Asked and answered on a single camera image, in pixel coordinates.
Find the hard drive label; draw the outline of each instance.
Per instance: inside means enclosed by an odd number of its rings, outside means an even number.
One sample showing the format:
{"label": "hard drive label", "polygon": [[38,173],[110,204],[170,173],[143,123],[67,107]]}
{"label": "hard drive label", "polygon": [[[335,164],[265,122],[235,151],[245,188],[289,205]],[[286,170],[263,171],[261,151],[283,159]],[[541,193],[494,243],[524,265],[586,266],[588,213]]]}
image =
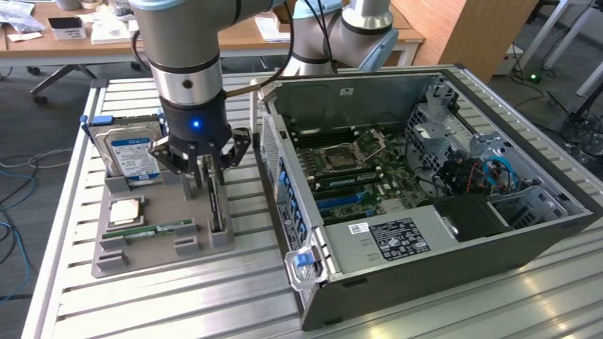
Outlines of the hard drive label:
{"label": "hard drive label", "polygon": [[150,154],[151,144],[150,138],[111,142],[122,172],[125,177],[131,180],[149,180],[159,176],[158,161]]}
{"label": "hard drive label", "polygon": [[394,261],[430,251],[411,218],[369,227],[386,260]]}

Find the blue latch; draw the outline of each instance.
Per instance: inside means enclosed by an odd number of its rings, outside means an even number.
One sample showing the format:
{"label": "blue latch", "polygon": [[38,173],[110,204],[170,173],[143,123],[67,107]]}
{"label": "blue latch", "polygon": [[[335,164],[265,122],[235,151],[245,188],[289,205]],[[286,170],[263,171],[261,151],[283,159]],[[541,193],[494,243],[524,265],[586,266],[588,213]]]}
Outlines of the blue latch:
{"label": "blue latch", "polygon": [[93,138],[91,131],[89,129],[89,115],[82,115],[79,117],[79,122],[82,123],[82,130],[85,131],[86,135],[90,137],[93,145],[95,144],[95,139]]}
{"label": "blue latch", "polygon": [[99,117],[93,118],[91,125],[93,126],[103,126],[103,125],[111,125],[114,123],[114,116],[113,115],[102,115]]}
{"label": "blue latch", "polygon": [[285,180],[287,178],[287,172],[282,172],[279,176],[279,184],[285,185]]}
{"label": "blue latch", "polygon": [[295,263],[297,267],[305,267],[305,266],[314,265],[315,262],[317,262],[317,260],[314,260],[314,255],[310,252],[298,254],[294,259],[294,263]]}

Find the paper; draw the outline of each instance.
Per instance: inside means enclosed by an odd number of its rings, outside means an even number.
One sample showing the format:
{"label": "paper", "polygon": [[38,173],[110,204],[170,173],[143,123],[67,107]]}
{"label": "paper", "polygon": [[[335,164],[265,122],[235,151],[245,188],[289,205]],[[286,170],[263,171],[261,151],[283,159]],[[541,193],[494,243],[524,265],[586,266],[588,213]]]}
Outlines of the paper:
{"label": "paper", "polygon": [[279,32],[275,20],[273,18],[255,17],[255,24],[262,33],[262,37],[267,42],[290,42],[291,34]]}
{"label": "paper", "polygon": [[10,34],[7,36],[13,42],[17,42],[17,41],[26,41],[26,40],[37,39],[37,38],[42,37],[42,34],[37,32],[37,33],[29,33],[29,34]]}

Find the motherboard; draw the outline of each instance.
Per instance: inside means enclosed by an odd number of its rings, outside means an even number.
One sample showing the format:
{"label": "motherboard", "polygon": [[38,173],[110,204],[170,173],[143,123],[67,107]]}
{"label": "motherboard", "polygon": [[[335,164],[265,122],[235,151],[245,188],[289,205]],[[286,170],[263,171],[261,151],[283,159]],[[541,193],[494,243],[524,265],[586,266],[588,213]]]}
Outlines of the motherboard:
{"label": "motherboard", "polygon": [[294,145],[326,225],[413,209],[437,194],[407,165],[405,135],[375,126],[311,137]]}

